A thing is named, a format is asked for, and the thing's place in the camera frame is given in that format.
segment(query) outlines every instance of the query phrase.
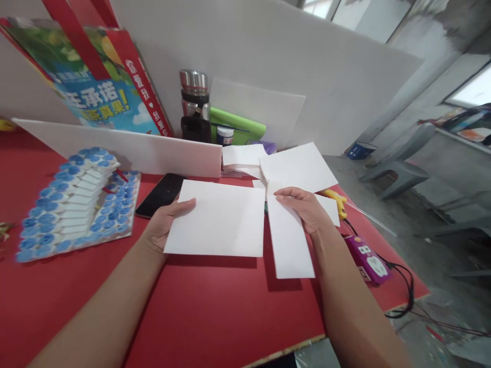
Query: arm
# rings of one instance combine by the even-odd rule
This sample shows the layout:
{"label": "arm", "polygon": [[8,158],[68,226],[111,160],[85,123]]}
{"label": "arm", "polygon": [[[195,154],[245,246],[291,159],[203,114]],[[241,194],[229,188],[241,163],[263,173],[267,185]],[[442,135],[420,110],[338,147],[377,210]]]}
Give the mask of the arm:
{"label": "arm", "polygon": [[312,193],[285,188],[275,193],[294,208],[310,234],[321,274],[324,318],[343,367],[410,367],[401,340],[360,276],[344,239]]}
{"label": "arm", "polygon": [[196,200],[160,207],[141,238],[31,367],[120,367],[166,255],[174,216]]}

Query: black phone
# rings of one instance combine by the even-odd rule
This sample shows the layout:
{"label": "black phone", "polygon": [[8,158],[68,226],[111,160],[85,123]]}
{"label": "black phone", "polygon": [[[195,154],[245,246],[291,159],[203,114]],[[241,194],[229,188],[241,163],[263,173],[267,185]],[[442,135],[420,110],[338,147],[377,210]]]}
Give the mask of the black phone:
{"label": "black phone", "polygon": [[174,202],[181,191],[184,179],[187,179],[187,177],[177,174],[165,174],[138,206],[135,213],[138,216],[150,218],[160,207]]}

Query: grey plastic chair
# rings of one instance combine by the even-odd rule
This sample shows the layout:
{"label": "grey plastic chair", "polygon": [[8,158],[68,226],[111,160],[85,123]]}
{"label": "grey plastic chair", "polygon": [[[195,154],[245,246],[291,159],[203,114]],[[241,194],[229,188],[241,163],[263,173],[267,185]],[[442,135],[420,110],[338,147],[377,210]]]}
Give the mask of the grey plastic chair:
{"label": "grey plastic chair", "polygon": [[380,200],[384,200],[393,198],[427,180],[430,175],[425,170],[407,163],[406,160],[428,143],[434,134],[435,126],[433,124],[422,124],[406,144],[391,155],[386,161],[362,176],[360,182],[377,179],[390,171],[395,171],[397,173],[397,180],[378,196]]}

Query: green folder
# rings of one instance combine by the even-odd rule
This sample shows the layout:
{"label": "green folder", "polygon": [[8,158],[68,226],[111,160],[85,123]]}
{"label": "green folder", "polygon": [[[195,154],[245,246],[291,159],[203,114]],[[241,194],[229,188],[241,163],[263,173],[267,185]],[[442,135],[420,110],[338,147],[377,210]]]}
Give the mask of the green folder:
{"label": "green folder", "polygon": [[[235,146],[245,145],[248,140],[259,141],[266,132],[266,126],[263,124],[233,115],[213,106],[210,110],[210,121],[215,124],[223,124],[233,128],[248,130],[249,132],[240,130],[234,131],[232,145]],[[211,126],[211,142],[216,143],[216,126],[213,124]]]}

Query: red table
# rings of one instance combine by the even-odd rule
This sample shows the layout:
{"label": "red table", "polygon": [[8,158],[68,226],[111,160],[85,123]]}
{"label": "red table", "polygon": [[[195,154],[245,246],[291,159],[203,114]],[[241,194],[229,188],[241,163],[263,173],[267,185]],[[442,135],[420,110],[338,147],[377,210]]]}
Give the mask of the red table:
{"label": "red table", "polygon": [[[0,132],[0,150],[0,221],[19,224],[65,160],[25,132]],[[138,203],[159,179],[143,176]],[[220,182],[252,186],[250,180]],[[344,195],[338,186],[333,189]],[[346,210],[372,250],[405,265],[362,214]],[[21,229],[10,230],[0,254],[0,366],[24,366],[33,359],[100,287],[146,223],[136,218],[129,238],[28,264],[15,262]],[[324,337],[318,280],[276,279],[267,217],[264,225],[263,258],[169,257],[127,366],[240,367]],[[346,227],[341,232],[350,233]],[[414,281],[416,298],[428,294],[416,275]],[[408,297],[398,274],[370,290],[384,310],[403,305]]]}

